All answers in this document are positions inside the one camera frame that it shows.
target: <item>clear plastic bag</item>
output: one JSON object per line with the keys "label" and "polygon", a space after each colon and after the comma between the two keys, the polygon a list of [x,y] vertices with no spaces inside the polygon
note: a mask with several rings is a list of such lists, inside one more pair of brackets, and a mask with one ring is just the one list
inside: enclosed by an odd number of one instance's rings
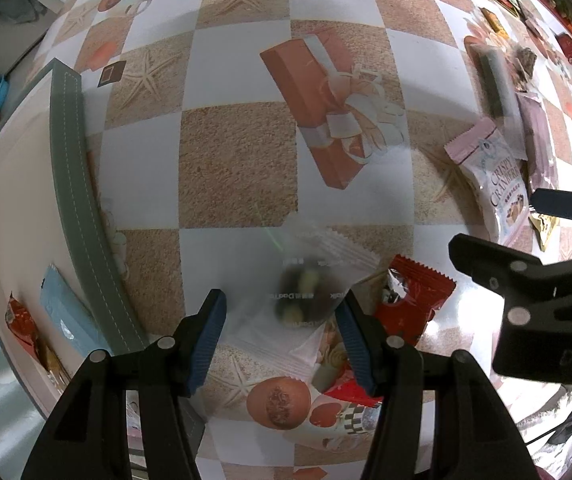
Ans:
{"label": "clear plastic bag", "polygon": [[263,254],[261,276],[229,308],[220,341],[307,380],[324,322],[349,288],[374,272],[379,257],[295,213],[269,232],[275,250]]}
{"label": "clear plastic bag", "polygon": [[470,47],[479,56],[483,86],[495,124],[503,133],[512,155],[527,160],[524,126],[503,51],[481,43]]}
{"label": "clear plastic bag", "polygon": [[559,179],[552,152],[552,137],[541,98],[536,94],[517,94],[526,134],[530,192],[540,187],[557,189]]}

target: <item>red snack wrapper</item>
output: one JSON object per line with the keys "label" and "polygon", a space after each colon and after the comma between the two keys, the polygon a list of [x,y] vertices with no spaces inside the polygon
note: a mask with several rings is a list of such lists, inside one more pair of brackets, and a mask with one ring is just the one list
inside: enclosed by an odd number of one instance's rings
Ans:
{"label": "red snack wrapper", "polygon": [[389,269],[404,291],[396,294],[394,303],[382,302],[375,317],[388,335],[398,335],[415,346],[444,302],[454,291],[456,283],[430,267],[397,254]]}
{"label": "red snack wrapper", "polygon": [[343,369],[335,381],[335,384],[328,388],[323,395],[338,400],[355,402],[362,406],[368,406],[369,408],[376,408],[384,399],[384,397],[369,397],[366,391],[357,384],[355,374],[348,363],[343,365]]}
{"label": "red snack wrapper", "polygon": [[[399,254],[390,263],[387,285],[386,298],[377,307],[375,317],[388,335],[398,335],[413,346],[419,341],[426,324],[456,287],[453,280],[440,272]],[[347,362],[335,384],[323,394],[370,408],[383,400],[383,397],[368,396],[357,384]]]}
{"label": "red snack wrapper", "polygon": [[31,313],[28,312],[25,306],[13,298],[12,293],[10,298],[8,298],[8,307],[6,308],[6,325],[24,350],[39,362],[40,359],[37,356],[37,327],[34,320],[32,320]]}

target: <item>ribbon bow print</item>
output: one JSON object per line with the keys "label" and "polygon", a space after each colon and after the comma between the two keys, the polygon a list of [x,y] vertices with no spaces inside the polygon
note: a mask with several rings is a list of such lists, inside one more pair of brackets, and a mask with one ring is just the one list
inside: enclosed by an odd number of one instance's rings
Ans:
{"label": "ribbon bow print", "polygon": [[[327,84],[335,102],[327,105],[336,112],[326,115],[330,140],[339,139],[344,152],[360,164],[368,162],[373,153],[385,152],[390,146],[403,142],[399,121],[404,110],[386,100],[383,76],[355,64],[351,72],[340,72],[314,34],[304,36],[304,43],[326,73]],[[361,138],[363,156],[351,151],[354,141]]]}

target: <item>light blue package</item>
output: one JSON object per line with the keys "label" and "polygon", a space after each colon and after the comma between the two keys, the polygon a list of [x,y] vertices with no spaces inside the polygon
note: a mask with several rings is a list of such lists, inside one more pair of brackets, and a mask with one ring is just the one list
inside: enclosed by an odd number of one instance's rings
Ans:
{"label": "light blue package", "polygon": [[40,303],[53,324],[83,358],[98,348],[103,348],[112,354],[95,319],[53,265],[48,267],[44,276]]}

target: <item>gold wrapper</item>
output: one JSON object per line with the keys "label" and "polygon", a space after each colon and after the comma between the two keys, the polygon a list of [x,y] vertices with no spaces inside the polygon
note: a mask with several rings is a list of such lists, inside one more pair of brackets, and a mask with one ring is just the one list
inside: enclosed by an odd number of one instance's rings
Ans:
{"label": "gold wrapper", "polygon": [[497,35],[501,36],[504,40],[510,39],[508,33],[506,32],[506,29],[503,28],[503,25],[501,25],[499,18],[497,18],[497,15],[494,12],[491,12],[488,9],[482,8],[482,14],[483,14],[483,17],[486,20],[488,20],[488,23],[492,27],[492,30],[494,30]]}
{"label": "gold wrapper", "polygon": [[53,352],[42,338],[37,339],[38,357],[45,368],[48,379],[53,383],[57,391],[62,394],[70,382],[70,376],[63,367],[57,354]]}
{"label": "gold wrapper", "polygon": [[559,219],[556,216],[531,213],[530,222],[533,224],[534,230],[536,230],[539,247],[541,247],[542,251],[545,251],[550,241],[550,234],[552,234],[552,230],[559,223]]}

